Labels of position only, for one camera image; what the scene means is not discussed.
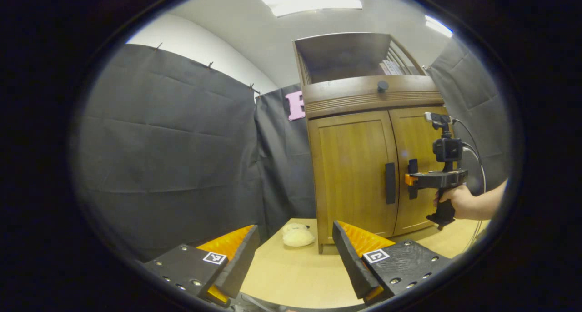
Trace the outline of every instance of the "black fabric backdrop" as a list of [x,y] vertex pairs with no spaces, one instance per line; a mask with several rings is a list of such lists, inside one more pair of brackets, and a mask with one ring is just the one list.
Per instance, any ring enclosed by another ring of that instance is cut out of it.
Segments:
[[205,65],[125,45],[79,122],[79,186],[141,260],[250,224],[265,239],[253,92]]
[[291,217],[316,217],[307,122],[305,118],[289,121],[285,98],[300,90],[299,84],[287,86],[256,100],[259,169],[270,235]]
[[[511,131],[507,104],[500,88],[478,57],[453,37],[441,55],[434,61],[428,74],[441,91],[447,112],[461,120],[476,140],[491,190],[505,180],[512,165]],[[454,124],[457,138],[475,147],[467,130]],[[473,194],[482,193],[481,169],[470,154],[463,154],[460,162],[469,170],[467,186]]]

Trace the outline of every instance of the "plush toy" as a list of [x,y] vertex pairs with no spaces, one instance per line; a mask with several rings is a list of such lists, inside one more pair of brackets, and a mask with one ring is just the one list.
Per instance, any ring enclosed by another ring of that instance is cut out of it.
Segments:
[[292,247],[301,247],[316,241],[315,236],[306,225],[289,223],[283,227],[283,244]]

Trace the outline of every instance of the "black mount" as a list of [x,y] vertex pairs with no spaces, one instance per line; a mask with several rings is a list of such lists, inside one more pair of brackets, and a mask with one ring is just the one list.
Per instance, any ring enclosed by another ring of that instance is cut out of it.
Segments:
[[[432,127],[435,130],[442,129],[441,138],[432,143],[432,152],[436,160],[444,162],[445,165],[441,172],[430,171],[429,173],[418,173],[418,161],[409,160],[409,176],[414,180],[414,184],[409,186],[409,198],[414,199],[418,196],[418,189],[438,188],[438,200],[441,199],[444,191],[448,188],[458,187],[462,184],[467,176],[466,170],[453,170],[453,162],[460,161],[463,152],[463,142],[460,138],[453,138],[449,130],[451,117],[431,113]],[[442,230],[445,225],[455,221],[455,209],[451,200],[437,203],[436,212],[427,215],[427,219],[438,224],[438,229]]]

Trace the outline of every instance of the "ceiling light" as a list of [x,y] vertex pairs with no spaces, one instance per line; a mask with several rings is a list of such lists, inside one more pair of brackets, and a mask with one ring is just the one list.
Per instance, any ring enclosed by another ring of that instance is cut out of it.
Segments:
[[425,15],[424,17],[426,18],[426,26],[428,26],[428,28],[436,30],[441,34],[447,36],[448,38],[451,38],[453,36],[453,32],[439,21],[435,20],[434,18],[431,18],[428,15]]
[[360,0],[262,0],[275,16],[322,10],[322,9],[359,9],[362,8]]

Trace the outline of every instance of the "wooden cabinet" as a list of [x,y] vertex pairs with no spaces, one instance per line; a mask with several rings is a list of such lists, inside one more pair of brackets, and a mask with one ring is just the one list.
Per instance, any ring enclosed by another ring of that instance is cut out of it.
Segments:
[[[320,252],[322,245],[333,244],[336,220],[384,237],[430,226],[426,216],[435,210],[434,191],[420,190],[410,200],[404,183],[410,159],[418,160],[419,171],[443,167],[432,153],[440,131],[424,120],[427,111],[447,113],[430,76],[388,34],[316,36],[295,40],[293,47],[313,161]],[[399,73],[385,74],[382,63]]]
[[[316,119],[308,123],[316,186],[317,231],[332,244],[333,221],[390,236],[397,215],[396,145],[387,111]],[[393,163],[391,175],[386,164]]]

